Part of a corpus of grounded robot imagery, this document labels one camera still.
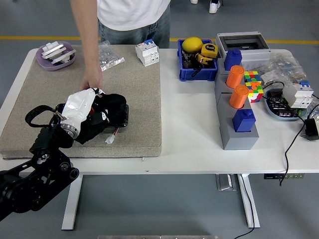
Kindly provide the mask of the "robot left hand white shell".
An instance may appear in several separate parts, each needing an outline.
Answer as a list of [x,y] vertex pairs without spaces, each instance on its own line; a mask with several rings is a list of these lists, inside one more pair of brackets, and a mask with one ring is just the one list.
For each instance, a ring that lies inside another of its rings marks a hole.
[[81,123],[87,119],[96,96],[101,97],[104,91],[89,88],[70,95],[62,111],[61,127],[76,139],[81,131]]

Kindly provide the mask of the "person's right hand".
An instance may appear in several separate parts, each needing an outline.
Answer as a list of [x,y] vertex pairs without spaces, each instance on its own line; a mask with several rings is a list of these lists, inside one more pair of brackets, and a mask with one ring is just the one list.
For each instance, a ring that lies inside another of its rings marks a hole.
[[103,87],[103,74],[100,66],[86,67],[80,90]]

